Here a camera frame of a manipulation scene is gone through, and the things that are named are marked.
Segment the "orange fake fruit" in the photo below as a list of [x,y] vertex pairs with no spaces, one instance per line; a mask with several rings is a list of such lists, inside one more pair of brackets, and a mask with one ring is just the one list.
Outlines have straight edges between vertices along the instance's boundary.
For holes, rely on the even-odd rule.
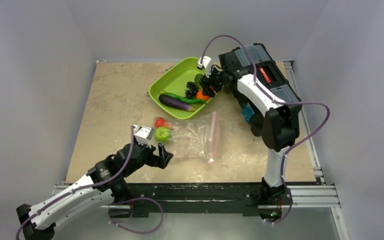
[[195,95],[195,98],[196,98],[196,99],[203,100],[203,101],[205,101],[205,102],[207,102],[208,100],[211,99],[210,96],[206,96],[206,95],[204,95],[202,91],[198,91],[198,92],[196,93],[196,95]]

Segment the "dark fake grape bunch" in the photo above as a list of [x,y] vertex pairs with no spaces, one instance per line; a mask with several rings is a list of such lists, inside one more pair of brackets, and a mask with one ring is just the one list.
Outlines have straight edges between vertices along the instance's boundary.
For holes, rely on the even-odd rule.
[[200,88],[196,85],[195,82],[188,81],[186,83],[185,97],[187,99],[194,99],[199,90]]

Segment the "orange green fake mango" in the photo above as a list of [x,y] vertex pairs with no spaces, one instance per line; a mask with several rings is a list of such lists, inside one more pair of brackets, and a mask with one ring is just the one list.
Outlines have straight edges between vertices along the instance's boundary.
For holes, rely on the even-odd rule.
[[194,77],[194,82],[196,83],[196,85],[200,88],[200,90],[203,93],[204,92],[209,92],[209,93],[210,92],[212,92],[212,93],[215,92],[215,89],[211,85],[211,82],[210,82],[209,78],[205,74],[198,73]]

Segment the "clear zip top bag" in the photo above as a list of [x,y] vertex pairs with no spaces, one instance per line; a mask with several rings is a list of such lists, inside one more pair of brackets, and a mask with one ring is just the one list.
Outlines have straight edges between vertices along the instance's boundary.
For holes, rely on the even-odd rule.
[[160,144],[164,144],[175,158],[183,160],[200,158],[209,164],[215,162],[221,131],[216,111],[191,120],[166,121],[171,127],[171,139],[167,143]]

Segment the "purple fake eggplant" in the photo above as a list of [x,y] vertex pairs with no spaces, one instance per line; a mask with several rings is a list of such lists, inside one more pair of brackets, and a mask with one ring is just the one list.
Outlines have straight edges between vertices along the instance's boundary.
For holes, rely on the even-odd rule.
[[183,111],[187,111],[187,112],[194,112],[196,110],[192,105],[190,105],[186,102],[183,102],[179,99],[176,99],[172,96],[169,96],[167,94],[160,95],[158,97],[158,100],[163,105],[174,108],[174,109],[183,110]]

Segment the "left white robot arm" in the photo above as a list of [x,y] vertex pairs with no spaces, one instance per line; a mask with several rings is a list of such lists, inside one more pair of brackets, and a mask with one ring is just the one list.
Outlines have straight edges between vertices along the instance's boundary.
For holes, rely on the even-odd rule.
[[157,147],[128,143],[53,197],[35,205],[17,207],[20,227],[15,238],[51,240],[58,228],[92,208],[150,201],[145,196],[133,197],[126,178],[143,166],[165,169],[173,156],[161,143]]

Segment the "green fake fruit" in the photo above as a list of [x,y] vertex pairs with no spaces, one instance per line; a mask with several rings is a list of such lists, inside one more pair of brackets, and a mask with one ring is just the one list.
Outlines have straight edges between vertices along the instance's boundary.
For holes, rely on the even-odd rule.
[[162,144],[168,143],[172,138],[172,132],[169,128],[160,126],[154,132],[154,139]]

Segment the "green fake bean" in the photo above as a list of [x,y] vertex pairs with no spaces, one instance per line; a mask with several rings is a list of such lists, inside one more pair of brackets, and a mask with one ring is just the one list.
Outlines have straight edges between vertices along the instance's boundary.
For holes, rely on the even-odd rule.
[[166,91],[163,91],[163,93],[160,93],[160,95],[167,95],[169,97],[172,97],[174,99],[177,99],[177,100],[179,100],[183,103],[187,103],[187,104],[193,104],[193,105],[197,105],[197,104],[206,105],[207,104],[207,102],[203,99],[186,98],[186,97],[176,95],[174,93],[170,93],[170,92],[166,92]]

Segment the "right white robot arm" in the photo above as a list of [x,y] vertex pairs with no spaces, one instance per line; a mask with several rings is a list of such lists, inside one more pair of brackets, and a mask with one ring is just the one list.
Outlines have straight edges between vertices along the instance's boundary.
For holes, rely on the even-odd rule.
[[205,71],[199,81],[203,94],[214,97],[229,88],[252,134],[262,138],[268,159],[260,196],[272,204],[287,189],[286,161],[300,136],[300,98],[265,51],[253,56],[248,49],[237,48],[219,55],[219,61],[220,70],[213,67],[210,57],[198,59],[197,68]]

